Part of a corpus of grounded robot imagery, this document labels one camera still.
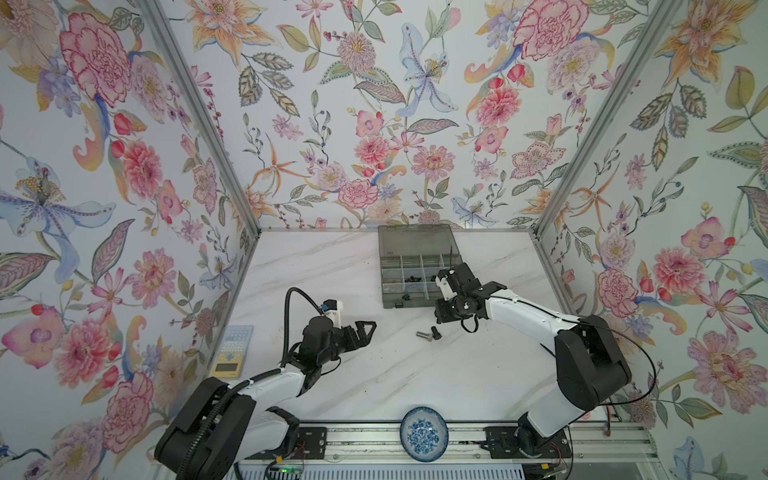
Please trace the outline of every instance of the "floral wallpaper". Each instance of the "floral wallpaper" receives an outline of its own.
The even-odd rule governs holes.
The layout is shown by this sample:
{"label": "floral wallpaper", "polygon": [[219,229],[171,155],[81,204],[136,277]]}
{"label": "floral wallpaper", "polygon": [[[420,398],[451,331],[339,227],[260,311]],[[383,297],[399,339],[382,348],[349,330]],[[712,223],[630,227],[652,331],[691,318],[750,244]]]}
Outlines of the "floral wallpaper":
{"label": "floral wallpaper", "polygon": [[686,1],[544,235],[574,309],[656,362],[617,337],[617,400],[650,390],[618,408],[680,480],[768,475],[766,18]]}
{"label": "floral wallpaper", "polygon": [[544,211],[654,2],[162,6],[262,227],[509,228]]}
{"label": "floral wallpaper", "polygon": [[0,478],[139,478],[252,236],[133,0],[1,0],[0,72]]}

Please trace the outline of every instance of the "calculator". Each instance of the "calculator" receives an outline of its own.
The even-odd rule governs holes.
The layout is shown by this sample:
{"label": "calculator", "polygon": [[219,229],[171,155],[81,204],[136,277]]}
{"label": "calculator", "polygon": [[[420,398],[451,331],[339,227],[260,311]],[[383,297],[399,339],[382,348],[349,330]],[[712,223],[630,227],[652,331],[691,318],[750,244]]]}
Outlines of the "calculator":
{"label": "calculator", "polygon": [[213,376],[220,379],[236,379],[240,376],[252,332],[253,325],[229,325],[224,330]]}

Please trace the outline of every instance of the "black cable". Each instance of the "black cable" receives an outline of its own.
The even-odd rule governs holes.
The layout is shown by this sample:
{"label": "black cable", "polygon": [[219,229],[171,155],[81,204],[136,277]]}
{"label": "black cable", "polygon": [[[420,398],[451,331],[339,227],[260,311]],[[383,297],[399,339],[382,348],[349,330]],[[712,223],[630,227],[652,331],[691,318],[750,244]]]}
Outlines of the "black cable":
{"label": "black cable", "polygon": [[213,426],[214,421],[216,420],[216,417],[226,408],[228,407],[230,401],[234,398],[237,393],[246,388],[247,386],[251,385],[254,382],[258,382],[261,379],[265,379],[266,377],[272,376],[272,375],[279,375],[281,372],[280,369],[272,369],[269,372],[260,373],[259,375],[252,376],[248,380],[244,380],[231,389],[227,390],[226,393],[224,393],[221,396],[221,399],[219,399],[219,402],[210,410],[208,413],[208,416],[205,418],[205,420],[202,421],[200,424],[200,428],[197,430],[197,433],[194,436],[194,439],[192,439],[192,443],[190,443],[189,448],[187,449],[187,453],[184,455],[184,460],[181,461],[181,464],[179,465],[179,469],[176,471],[176,480],[185,480],[187,477],[187,469],[190,466],[190,463],[192,462],[192,457],[194,457],[195,452],[197,451],[197,447],[200,445],[200,442],[203,441],[203,437],[205,436],[205,433],[210,430],[210,427]]}
{"label": "black cable", "polygon": [[283,359],[280,361],[280,368],[285,368],[285,365],[288,363],[288,319],[290,317],[290,294],[293,292],[301,294],[320,315],[323,315],[323,311],[317,306],[315,300],[312,300],[303,290],[294,286],[288,289],[286,292],[285,310],[283,311]]}
{"label": "black cable", "polygon": [[571,476],[571,472],[574,471],[574,438],[571,436],[571,426],[566,426],[568,427],[568,441],[571,443],[571,466],[568,467],[568,475],[565,476],[564,480],[568,480]]}
{"label": "black cable", "polygon": [[335,371],[336,371],[336,369],[338,369],[340,366],[341,366],[341,357],[339,357],[339,363],[338,363],[338,364],[336,364],[336,366],[335,366],[335,367],[333,367],[333,369],[332,369],[332,370],[329,370],[329,371],[327,371],[327,372],[325,372],[325,373],[320,373],[320,376],[323,376],[323,375],[328,375],[328,374],[329,374],[329,373],[331,373],[331,372],[335,372]]}
{"label": "black cable", "polygon": [[[502,299],[502,300],[511,300],[511,299],[509,299],[509,298],[504,298],[503,296],[493,296],[493,295],[491,295],[491,296],[490,296],[490,298],[499,298],[499,299]],[[544,313],[548,314],[549,316],[552,316],[553,318],[559,319],[559,320],[561,320],[561,321],[563,321],[563,322],[566,322],[566,323],[575,323],[576,325],[586,325],[586,326],[593,326],[594,328],[598,328],[598,329],[603,329],[603,330],[610,330],[611,332],[613,332],[613,333],[616,333],[617,335],[621,335],[621,336],[623,336],[625,339],[627,339],[627,340],[629,340],[630,342],[634,343],[634,345],[635,345],[635,346],[636,346],[638,349],[640,349],[640,351],[641,351],[643,354],[645,354],[646,358],[648,359],[648,362],[650,363],[650,367],[651,367],[651,368],[652,368],[652,370],[654,371],[654,379],[653,379],[653,382],[651,383],[651,387],[648,389],[648,391],[647,391],[647,392],[645,392],[645,394],[643,394],[642,396],[639,396],[639,397],[637,397],[637,398],[636,398],[636,399],[634,399],[634,400],[629,400],[629,401],[627,401],[627,402],[606,402],[606,403],[601,403],[601,404],[599,404],[598,406],[609,406],[609,405],[610,405],[610,406],[617,406],[617,405],[628,405],[628,404],[630,404],[630,403],[635,403],[635,402],[639,402],[639,401],[641,401],[641,400],[642,400],[642,399],[644,399],[645,397],[649,396],[649,395],[651,394],[651,392],[653,392],[653,391],[654,391],[654,387],[656,386],[656,382],[658,381],[658,378],[659,378],[659,376],[658,376],[658,372],[656,371],[656,364],[654,363],[654,361],[653,361],[653,359],[650,357],[650,355],[648,355],[648,352],[646,352],[646,351],[645,351],[645,349],[644,349],[644,348],[643,348],[643,347],[642,347],[642,346],[641,346],[639,343],[635,342],[635,341],[634,341],[634,340],[632,340],[630,337],[628,337],[628,336],[624,335],[622,332],[619,332],[619,331],[617,331],[617,330],[614,330],[614,329],[612,329],[612,328],[610,328],[610,327],[606,327],[606,326],[599,326],[599,325],[592,325],[591,323],[586,323],[586,322],[574,322],[574,321],[572,321],[572,320],[566,320],[566,319],[563,319],[563,318],[561,318],[561,317],[559,317],[559,316],[555,316],[554,314],[552,314],[552,312],[549,312],[549,311],[547,311],[547,310],[544,310],[544,309],[543,309],[543,308],[541,308],[540,306],[536,306],[536,305],[534,305],[534,304],[532,304],[532,303],[528,303],[528,302],[525,302],[524,300],[517,300],[517,301],[518,301],[518,302],[520,302],[520,303],[523,303],[523,304],[525,304],[525,305],[531,306],[531,307],[533,307],[533,308],[535,308],[535,309],[537,309],[537,310],[540,310],[540,311],[542,311],[542,312],[544,312]]]}
{"label": "black cable", "polygon": [[464,331],[465,331],[465,332],[467,332],[467,333],[475,333],[475,332],[477,332],[477,331],[478,331],[478,328],[480,328],[480,323],[478,322],[478,317],[475,315],[473,318],[475,319],[475,329],[474,329],[474,330],[470,330],[470,329],[468,329],[467,327],[465,327],[465,326],[464,326],[464,320],[465,320],[465,319],[462,319],[462,328],[463,328],[463,329],[464,329]]}

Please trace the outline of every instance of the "marble surface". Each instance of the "marble surface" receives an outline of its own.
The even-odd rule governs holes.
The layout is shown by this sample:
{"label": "marble surface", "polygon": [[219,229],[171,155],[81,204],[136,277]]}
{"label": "marble surface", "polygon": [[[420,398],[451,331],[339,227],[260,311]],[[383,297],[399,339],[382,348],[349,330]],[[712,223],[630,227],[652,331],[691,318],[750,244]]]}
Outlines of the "marble surface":
{"label": "marble surface", "polygon": [[[483,283],[498,281],[559,310],[527,233],[457,232],[455,238]],[[341,355],[335,372],[280,404],[300,419],[399,421],[416,406],[432,407],[446,420],[517,419],[555,384],[554,359],[508,326],[480,320],[478,332],[469,334],[453,322],[438,326],[438,341],[417,337],[435,325],[434,309],[382,307],[378,245],[376,232],[265,232],[230,319],[255,326],[243,377],[280,361],[285,292],[298,286],[317,303],[343,301],[345,325],[378,325],[370,345]],[[294,295],[291,345],[312,316],[312,307]]]}

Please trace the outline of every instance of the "ceramic bowl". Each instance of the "ceramic bowl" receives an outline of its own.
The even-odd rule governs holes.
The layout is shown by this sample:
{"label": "ceramic bowl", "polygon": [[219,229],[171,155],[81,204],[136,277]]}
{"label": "ceramic bowl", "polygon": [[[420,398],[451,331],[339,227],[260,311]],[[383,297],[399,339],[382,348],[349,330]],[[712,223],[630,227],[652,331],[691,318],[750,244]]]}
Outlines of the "ceramic bowl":
{"label": "ceramic bowl", "polygon": [[416,407],[402,419],[400,442],[415,460],[434,462],[448,448],[448,426],[435,410]]}

